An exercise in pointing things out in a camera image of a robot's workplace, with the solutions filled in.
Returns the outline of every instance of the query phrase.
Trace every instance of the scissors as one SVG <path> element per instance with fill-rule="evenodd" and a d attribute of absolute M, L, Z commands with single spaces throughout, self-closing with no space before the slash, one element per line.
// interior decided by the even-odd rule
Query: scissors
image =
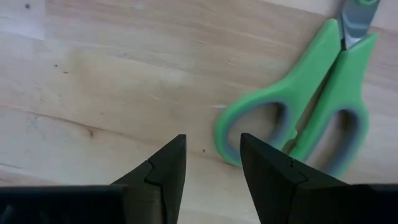
<path fill-rule="evenodd" d="M 380 0 L 346 0 L 337 19 L 327 20 L 295 67 L 281 81 L 257 90 L 228 106 L 215 124 L 218 152 L 230 164 L 241 166 L 241 156 L 227 140 L 232 125 L 259 106 L 282 105 L 281 120 L 268 143 L 282 150 L 296 137 L 295 124 L 326 74 L 329 79 L 303 133 L 290 156 L 305 162 L 314 151 L 327 124 L 340 111 L 351 118 L 350 132 L 323 172 L 340 176 L 355 158 L 369 129 L 369 115 L 362 100 L 362 81 L 378 35 L 368 34 Z"/>

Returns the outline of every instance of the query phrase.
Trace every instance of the black plastic tool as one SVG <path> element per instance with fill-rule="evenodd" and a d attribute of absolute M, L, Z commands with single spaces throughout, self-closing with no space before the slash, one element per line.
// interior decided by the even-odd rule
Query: black plastic tool
<path fill-rule="evenodd" d="M 178 135 L 111 185 L 0 188 L 0 224 L 176 224 L 186 137 Z"/>
<path fill-rule="evenodd" d="M 349 185 L 241 136 L 243 171 L 261 223 L 384 223 L 396 220 L 398 185 Z"/>

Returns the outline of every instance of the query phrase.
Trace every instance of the green plastic handle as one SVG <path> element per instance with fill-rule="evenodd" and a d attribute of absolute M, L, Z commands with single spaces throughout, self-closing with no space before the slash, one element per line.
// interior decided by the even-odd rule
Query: green plastic handle
<path fill-rule="evenodd" d="M 258 90 L 229 106 L 215 124 L 214 139 L 218 152 L 230 164 L 241 166 L 241 158 L 227 140 L 230 127 L 248 111 L 268 103 L 280 103 L 286 108 L 284 120 L 269 140 L 281 150 L 295 138 L 295 124 L 301 117 L 315 90 L 341 50 L 340 30 L 336 19 L 326 21 L 312 40 L 296 66 L 280 82 Z"/>
<path fill-rule="evenodd" d="M 348 168 L 369 129 L 368 111 L 362 101 L 362 82 L 377 37 L 377 34 L 371 34 L 339 54 L 328 84 L 290 156 L 305 161 L 322 137 L 331 117 L 345 110 L 353 118 L 351 129 L 324 171 L 338 177 Z"/>

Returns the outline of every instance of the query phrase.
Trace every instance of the wood grain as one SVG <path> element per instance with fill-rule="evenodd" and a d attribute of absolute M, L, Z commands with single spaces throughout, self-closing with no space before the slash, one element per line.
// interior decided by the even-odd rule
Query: wood grain
<path fill-rule="evenodd" d="M 0 0 L 0 184 L 108 184 L 185 133 L 180 222 L 258 222 L 241 170 L 213 145 L 213 124 L 283 78 L 340 3 Z M 383 0 L 373 23 L 380 39 L 363 85 L 371 129 L 348 182 L 398 181 L 396 9 Z M 261 108 L 231 138 L 264 138 L 274 123 Z"/>

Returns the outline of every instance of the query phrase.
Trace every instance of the scissor blade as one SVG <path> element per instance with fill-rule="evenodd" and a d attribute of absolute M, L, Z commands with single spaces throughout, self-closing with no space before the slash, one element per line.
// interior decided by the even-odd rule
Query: scissor blade
<path fill-rule="evenodd" d="M 368 33 L 380 0 L 347 0 L 340 14 L 341 38 L 349 49 Z"/>

